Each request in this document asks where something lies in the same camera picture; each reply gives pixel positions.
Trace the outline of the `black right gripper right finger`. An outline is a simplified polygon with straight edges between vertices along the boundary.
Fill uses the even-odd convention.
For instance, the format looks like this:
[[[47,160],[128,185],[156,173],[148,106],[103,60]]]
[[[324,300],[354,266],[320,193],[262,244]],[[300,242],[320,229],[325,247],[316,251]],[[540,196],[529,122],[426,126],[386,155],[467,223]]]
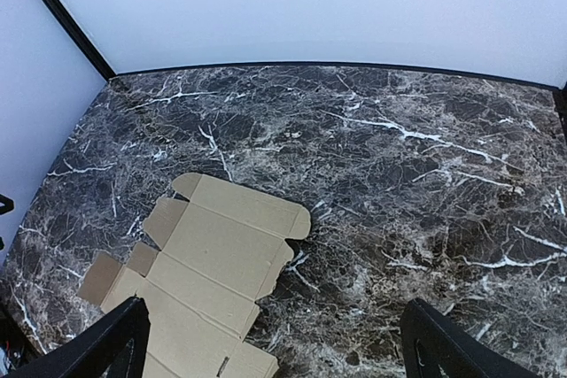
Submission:
[[[400,318],[408,377],[533,377],[535,374],[488,349],[421,298]]]

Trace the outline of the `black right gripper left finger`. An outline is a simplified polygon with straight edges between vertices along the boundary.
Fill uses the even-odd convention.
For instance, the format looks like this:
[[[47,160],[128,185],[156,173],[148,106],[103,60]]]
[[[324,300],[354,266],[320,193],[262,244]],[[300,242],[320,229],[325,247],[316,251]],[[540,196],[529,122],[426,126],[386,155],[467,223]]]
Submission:
[[[8,375],[141,378],[150,327],[144,300],[129,297],[75,339]]]

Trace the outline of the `brown cardboard box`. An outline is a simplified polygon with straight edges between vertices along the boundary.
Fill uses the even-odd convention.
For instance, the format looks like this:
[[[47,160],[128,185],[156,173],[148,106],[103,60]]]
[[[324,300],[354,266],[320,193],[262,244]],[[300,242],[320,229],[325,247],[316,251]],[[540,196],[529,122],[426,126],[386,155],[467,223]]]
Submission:
[[[131,296],[151,323],[147,377],[271,377],[277,359],[247,343],[260,299],[311,228],[307,208],[206,174],[173,180],[144,220],[151,244],[128,262],[99,252],[80,298],[109,312]]]

